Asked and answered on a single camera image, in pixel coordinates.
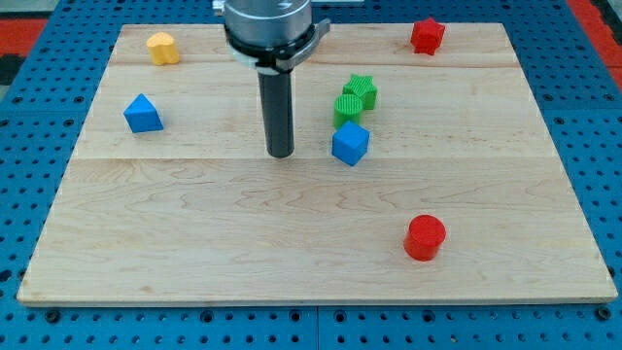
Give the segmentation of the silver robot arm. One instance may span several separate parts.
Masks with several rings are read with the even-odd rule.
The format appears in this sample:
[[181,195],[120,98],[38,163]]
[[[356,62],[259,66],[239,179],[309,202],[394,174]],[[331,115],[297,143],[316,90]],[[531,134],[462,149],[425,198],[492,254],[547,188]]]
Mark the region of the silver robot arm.
[[330,31],[329,19],[313,22],[310,0],[213,0],[212,8],[234,59],[263,75],[291,73]]

